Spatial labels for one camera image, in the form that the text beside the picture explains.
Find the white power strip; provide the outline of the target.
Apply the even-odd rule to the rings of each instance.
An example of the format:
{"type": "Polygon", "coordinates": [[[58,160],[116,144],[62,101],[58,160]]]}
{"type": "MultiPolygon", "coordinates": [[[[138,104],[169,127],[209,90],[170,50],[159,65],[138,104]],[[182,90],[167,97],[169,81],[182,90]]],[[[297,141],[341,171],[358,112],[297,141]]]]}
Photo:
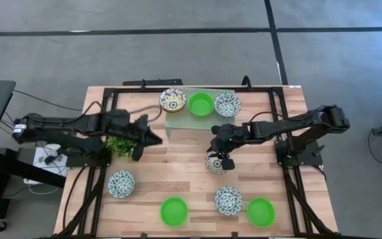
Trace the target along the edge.
{"type": "Polygon", "coordinates": [[[59,153],[59,149],[60,146],[57,144],[47,144],[42,147],[37,147],[34,154],[33,165],[35,167],[50,171],[51,173],[66,177],[67,156],[59,153]],[[44,160],[50,156],[53,156],[54,159],[51,162],[46,163],[44,160]]]}

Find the black desk leg frame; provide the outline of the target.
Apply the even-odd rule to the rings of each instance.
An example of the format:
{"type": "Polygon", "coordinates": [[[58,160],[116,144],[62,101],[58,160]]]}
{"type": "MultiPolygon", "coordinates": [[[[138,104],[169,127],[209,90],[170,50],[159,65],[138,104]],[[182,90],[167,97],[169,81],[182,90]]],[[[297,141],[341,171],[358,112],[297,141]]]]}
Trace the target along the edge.
{"type": "Polygon", "coordinates": [[[19,161],[21,151],[0,148],[0,221],[5,219],[8,206],[11,202],[3,193],[12,175],[45,183],[62,188],[66,181],[65,177],[51,173],[34,165],[19,161]]]}

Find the black flat bar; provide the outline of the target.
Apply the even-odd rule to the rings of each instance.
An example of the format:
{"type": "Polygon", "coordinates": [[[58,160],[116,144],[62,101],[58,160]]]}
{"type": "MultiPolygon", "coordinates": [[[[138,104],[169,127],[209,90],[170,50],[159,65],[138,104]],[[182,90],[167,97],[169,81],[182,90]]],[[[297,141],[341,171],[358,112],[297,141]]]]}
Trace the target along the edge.
{"type": "Polygon", "coordinates": [[[134,80],[124,81],[123,86],[140,86],[145,88],[147,86],[183,86],[181,79],[157,79],[157,80],[134,80]]]}

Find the small green artificial plant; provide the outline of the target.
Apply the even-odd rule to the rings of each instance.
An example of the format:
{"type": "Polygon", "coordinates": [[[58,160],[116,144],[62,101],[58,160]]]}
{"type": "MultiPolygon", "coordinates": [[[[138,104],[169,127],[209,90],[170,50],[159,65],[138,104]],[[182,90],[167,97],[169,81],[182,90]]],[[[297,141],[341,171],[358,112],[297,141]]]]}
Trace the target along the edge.
{"type": "Polygon", "coordinates": [[[135,142],[122,139],[120,137],[108,137],[106,141],[106,147],[117,157],[132,158],[133,148],[136,145],[135,142]]]}

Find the blue patterned mini bowl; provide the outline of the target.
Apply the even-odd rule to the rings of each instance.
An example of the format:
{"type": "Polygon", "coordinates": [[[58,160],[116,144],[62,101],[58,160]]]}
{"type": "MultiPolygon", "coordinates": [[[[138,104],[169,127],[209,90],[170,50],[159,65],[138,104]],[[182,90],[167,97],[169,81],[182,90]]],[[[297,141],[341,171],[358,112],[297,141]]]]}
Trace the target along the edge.
{"type": "Polygon", "coordinates": [[[215,111],[223,117],[236,116],[240,110],[241,101],[235,94],[225,93],[215,98],[215,111]]]}
{"type": "Polygon", "coordinates": [[[243,206],[243,197],[235,187],[223,186],[216,191],[214,202],[221,214],[234,216],[243,206]]]}
{"type": "Polygon", "coordinates": [[[123,199],[135,188],[135,178],[130,171],[117,171],[109,178],[107,189],[111,196],[123,199]]]}

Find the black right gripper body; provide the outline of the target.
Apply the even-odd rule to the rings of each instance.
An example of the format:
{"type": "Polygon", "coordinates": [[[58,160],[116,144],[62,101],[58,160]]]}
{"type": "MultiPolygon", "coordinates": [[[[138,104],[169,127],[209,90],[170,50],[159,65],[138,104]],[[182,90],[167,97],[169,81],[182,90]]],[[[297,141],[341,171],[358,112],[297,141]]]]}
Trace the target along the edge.
{"type": "Polygon", "coordinates": [[[222,167],[224,170],[235,169],[235,163],[229,154],[246,143],[248,129],[232,124],[215,125],[211,128],[214,138],[210,141],[210,150],[223,155],[222,167]]]}

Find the green plastic mini bowl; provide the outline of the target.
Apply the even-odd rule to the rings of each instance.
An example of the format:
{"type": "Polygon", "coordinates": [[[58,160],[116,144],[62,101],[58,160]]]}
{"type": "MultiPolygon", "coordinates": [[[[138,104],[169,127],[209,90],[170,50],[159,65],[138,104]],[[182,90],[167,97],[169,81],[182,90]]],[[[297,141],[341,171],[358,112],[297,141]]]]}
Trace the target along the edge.
{"type": "Polygon", "coordinates": [[[214,110],[214,99],[207,93],[195,93],[188,101],[188,108],[195,116],[208,116],[214,110]]]}
{"type": "Polygon", "coordinates": [[[275,215],[276,212],[274,206],[265,198],[254,198],[247,205],[247,217],[256,227],[270,227],[275,221],[275,215]]]}
{"type": "Polygon", "coordinates": [[[167,226],[181,226],[187,217],[188,206],[179,197],[167,198],[160,207],[160,218],[167,226]]]}

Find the green perforated metal rack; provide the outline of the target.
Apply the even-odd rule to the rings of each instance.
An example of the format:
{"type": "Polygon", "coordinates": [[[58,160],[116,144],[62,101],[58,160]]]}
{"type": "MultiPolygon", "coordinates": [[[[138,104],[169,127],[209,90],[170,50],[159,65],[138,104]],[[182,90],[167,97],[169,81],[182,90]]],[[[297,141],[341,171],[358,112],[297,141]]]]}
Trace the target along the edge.
{"type": "MultiPolygon", "coordinates": [[[[187,99],[189,100],[192,95],[198,92],[209,94],[213,100],[220,94],[231,93],[235,94],[234,90],[216,89],[216,88],[182,88],[187,99]]],[[[235,117],[226,118],[219,115],[213,110],[208,116],[195,116],[191,113],[188,105],[185,105],[182,110],[175,113],[166,113],[165,127],[167,129],[201,129],[211,130],[214,125],[222,125],[225,123],[233,123],[235,117]]]]}

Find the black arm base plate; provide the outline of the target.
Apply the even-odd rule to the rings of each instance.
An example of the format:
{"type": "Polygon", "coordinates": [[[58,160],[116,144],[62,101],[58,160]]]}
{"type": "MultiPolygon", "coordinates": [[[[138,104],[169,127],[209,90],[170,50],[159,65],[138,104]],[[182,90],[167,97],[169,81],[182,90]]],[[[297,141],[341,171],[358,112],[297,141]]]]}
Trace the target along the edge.
{"type": "Polygon", "coordinates": [[[277,154],[277,162],[282,166],[299,166],[310,165],[320,166],[323,164],[321,150],[324,146],[319,146],[317,141],[309,143],[302,149],[290,150],[287,142],[280,140],[275,142],[275,151],[277,154]]]}
{"type": "Polygon", "coordinates": [[[106,148],[90,152],[69,149],[63,154],[67,156],[67,167],[105,167],[111,164],[111,151],[106,148]]]}

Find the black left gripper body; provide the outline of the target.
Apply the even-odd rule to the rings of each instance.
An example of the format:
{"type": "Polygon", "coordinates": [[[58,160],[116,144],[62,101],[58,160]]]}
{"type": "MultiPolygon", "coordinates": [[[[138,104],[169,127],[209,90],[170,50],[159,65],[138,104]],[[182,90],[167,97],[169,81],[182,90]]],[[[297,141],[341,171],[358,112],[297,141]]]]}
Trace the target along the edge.
{"type": "Polygon", "coordinates": [[[148,128],[148,115],[143,114],[133,123],[128,123],[121,127],[120,135],[113,137],[120,137],[122,139],[128,139],[136,143],[133,148],[132,160],[139,161],[143,155],[145,143],[146,143],[146,132],[148,128]]]}

